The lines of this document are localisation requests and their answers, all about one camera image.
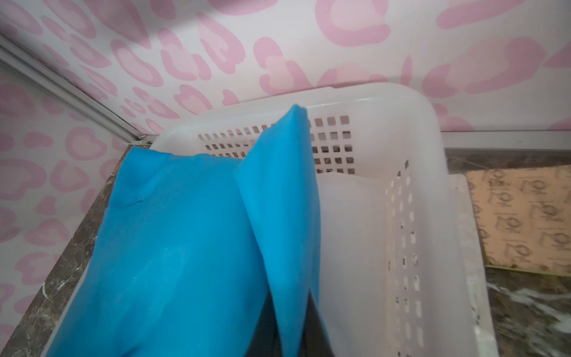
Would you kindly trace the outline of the blue raincoat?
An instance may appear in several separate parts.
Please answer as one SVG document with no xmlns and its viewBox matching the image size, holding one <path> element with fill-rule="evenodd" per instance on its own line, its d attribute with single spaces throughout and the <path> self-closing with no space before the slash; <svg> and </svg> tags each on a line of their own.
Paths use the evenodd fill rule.
<svg viewBox="0 0 571 357">
<path fill-rule="evenodd" d="M 298 356 L 320 245 L 304 108 L 243 159 L 131 150 L 47 354 L 245 356 L 270 292 L 282 356 Z"/>
</svg>

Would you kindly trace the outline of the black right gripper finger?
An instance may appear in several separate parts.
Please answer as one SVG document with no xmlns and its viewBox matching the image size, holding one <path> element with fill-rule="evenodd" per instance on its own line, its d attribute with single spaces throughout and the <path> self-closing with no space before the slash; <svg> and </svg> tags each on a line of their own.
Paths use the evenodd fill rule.
<svg viewBox="0 0 571 357">
<path fill-rule="evenodd" d="M 281 339 L 278 331 L 272 295 L 266 296 L 260 318 L 251 343 L 245 353 L 253 356 L 282 356 Z M 326 328 L 321 320 L 312 293 L 309 293 L 306 318 L 298 356 L 334 356 Z"/>
</svg>

